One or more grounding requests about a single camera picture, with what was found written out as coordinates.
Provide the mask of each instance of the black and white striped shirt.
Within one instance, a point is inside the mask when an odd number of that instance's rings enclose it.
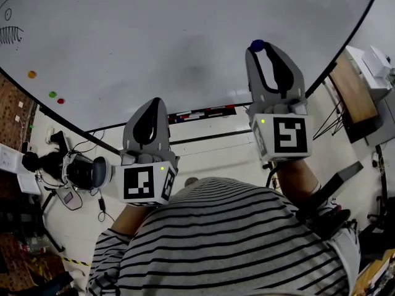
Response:
[[[88,294],[348,295],[353,286],[339,249],[298,221],[296,210],[271,189],[199,180],[151,212],[133,237],[110,229],[100,235]],[[342,245],[355,250],[349,233]]]

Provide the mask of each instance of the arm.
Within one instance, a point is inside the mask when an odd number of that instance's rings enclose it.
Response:
[[[283,194],[295,205],[319,190],[320,183],[304,160],[282,163],[277,173]]]
[[[101,295],[117,288],[120,262],[136,231],[152,208],[127,205],[111,229],[96,242],[88,281],[88,295]]]
[[[127,205],[111,229],[127,236],[133,236],[152,209],[152,207],[133,207]]]

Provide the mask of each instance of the colored magnet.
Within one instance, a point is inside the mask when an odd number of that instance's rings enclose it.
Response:
[[[31,70],[31,71],[28,72],[27,76],[28,76],[30,79],[34,79],[34,78],[37,77],[37,73],[34,72],[33,70]]]
[[[255,41],[253,41],[253,42],[251,43],[250,48],[251,48],[251,50],[252,50],[253,52],[260,52],[260,51],[263,51],[264,48],[265,48],[265,42],[262,41],[261,39],[256,39]]]

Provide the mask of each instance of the wire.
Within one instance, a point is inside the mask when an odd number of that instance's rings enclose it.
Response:
[[[338,117],[335,121],[333,121],[331,123],[331,125],[328,125],[327,128],[325,128],[321,133],[318,133],[318,131],[316,132],[316,134],[313,136],[313,140],[316,140],[317,138],[321,137],[322,135],[324,135],[327,131],[331,130],[333,127],[337,126],[339,122],[342,122],[341,116]]]
[[[99,215],[98,215],[98,221],[100,221],[100,222],[102,223],[104,220],[106,220],[106,215],[107,215],[109,218],[112,219],[113,222],[115,222],[115,220],[113,219],[113,217],[111,217],[111,216],[105,211],[106,206],[104,205],[104,199],[103,199],[103,196],[102,196],[102,194],[101,194],[101,190],[98,189],[98,191],[95,193],[95,195],[96,195],[97,193],[100,193],[99,207],[101,208],[100,200],[103,201],[103,206],[104,206],[104,209],[103,209],[103,210],[99,213]]]
[[[95,194],[92,194],[92,190],[90,190],[89,191],[89,194],[91,194],[91,196],[95,196],[97,193],[99,193],[100,192],[100,189],[98,189],[97,191],[96,191],[96,193]]]
[[[23,124],[22,124],[22,120],[20,119],[19,120],[19,123],[20,123],[20,144],[19,144],[19,148],[18,148],[18,151],[20,152],[20,149],[22,148],[22,133],[23,133],[23,129],[24,129],[24,127],[23,127]]]
[[[106,130],[104,129],[104,130],[103,130],[103,135],[101,136],[100,140],[102,140],[102,139],[104,138],[105,133],[106,133]],[[77,152],[83,154],[83,153],[85,153],[85,152],[88,152],[88,151],[91,151],[91,150],[95,149],[97,146],[98,146],[98,144],[96,144],[93,148],[90,148],[89,150],[86,150],[86,151],[77,151]]]
[[[270,186],[270,181],[272,180],[273,175],[277,173],[282,168],[282,166],[283,164],[277,163],[277,166],[270,171],[269,176],[267,177],[266,187]]]
[[[111,217],[109,214],[107,214],[104,211],[101,211],[98,215],[98,220],[102,223],[104,220],[106,220],[106,215],[112,219],[113,222],[115,222],[115,220],[113,219],[113,217]]]
[[[88,142],[88,141],[79,142],[77,145],[75,145],[75,146],[73,147],[73,149],[72,149],[70,152],[73,152],[77,146],[79,146],[79,145],[81,145],[81,144],[84,144],[84,143],[86,143],[86,142]]]
[[[54,187],[61,188],[61,187],[64,187],[64,186],[67,184],[67,182],[66,182],[65,184],[63,184],[63,185],[53,185],[53,184],[51,184],[51,183],[48,183],[47,181],[44,180],[44,177],[43,177],[42,172],[39,171],[39,170],[38,170],[38,172],[39,172],[39,175],[41,176],[41,179],[44,181],[44,183],[46,183],[46,184],[48,184],[48,185],[50,185],[50,186],[54,186]]]
[[[335,108],[332,110],[332,112],[329,114],[329,116],[328,116],[328,118],[323,122],[323,124],[322,124],[322,126],[320,127],[320,129],[314,134],[314,137],[316,137],[318,134],[319,134],[319,132],[320,132],[320,130],[325,126],[325,124],[327,123],[327,121],[331,118],[331,116],[332,116],[332,114],[336,111],[336,109],[338,108],[338,106],[339,106],[339,104],[341,103],[341,101],[339,101],[337,104],[336,104],[336,106],[335,106]]]

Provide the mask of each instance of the floor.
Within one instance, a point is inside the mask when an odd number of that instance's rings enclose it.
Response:
[[[309,98],[309,113],[314,116],[314,127],[317,130],[329,113],[334,104],[324,86],[320,86],[314,95]],[[237,108],[238,114],[230,117],[215,118],[210,120],[192,121],[172,125],[170,132],[171,140],[177,141],[211,134],[226,133],[249,128],[247,115],[244,107]],[[34,129],[31,134],[31,143],[36,145],[40,155],[53,150],[53,146],[44,141],[48,128],[52,126],[56,131],[63,130],[70,138],[72,145],[84,141],[75,133],[70,132],[63,126],[37,111]],[[103,141],[120,149],[122,148],[123,128],[109,129],[105,132]],[[97,132],[95,136],[101,137],[103,132]],[[94,147],[91,142],[78,146],[78,150],[88,150]],[[179,191],[187,178],[195,176],[203,178],[207,176],[223,176],[263,186],[266,182],[268,171],[261,169],[257,153],[257,146],[252,133],[229,136],[220,139],[211,139],[188,144],[179,144],[172,150],[181,157],[179,162],[179,174],[176,178],[173,192]],[[335,136],[327,132],[314,141],[313,155],[306,161],[319,178],[325,184],[337,171],[342,170],[356,161],[361,161],[364,169],[345,185],[337,196],[338,203],[352,211],[352,217],[357,218],[359,227],[364,228],[368,221],[366,215],[375,206],[375,197],[380,190],[379,174],[371,166],[372,152],[366,143],[361,140],[353,145],[350,144],[345,131],[340,130]],[[385,146],[387,152],[392,152],[395,161],[395,143]],[[86,153],[94,159],[99,155],[107,157],[113,165],[120,164],[120,158],[100,147]],[[55,183],[48,175],[44,175],[46,182]],[[395,178],[389,177],[390,183],[395,183]],[[43,200],[48,192],[43,189]],[[114,185],[110,184],[102,190],[106,201],[107,212],[116,218],[122,211],[124,204],[117,200]],[[111,226],[110,218],[103,223],[98,221],[99,206],[97,196],[91,196],[87,192],[81,192],[83,207],[71,212],[59,199],[52,201],[46,210],[46,224],[49,231],[65,248],[62,254],[67,258],[90,263],[93,257],[94,246],[98,235]],[[87,266],[75,265],[64,262],[67,269],[80,268],[86,274]],[[84,286],[86,279],[80,283]]]

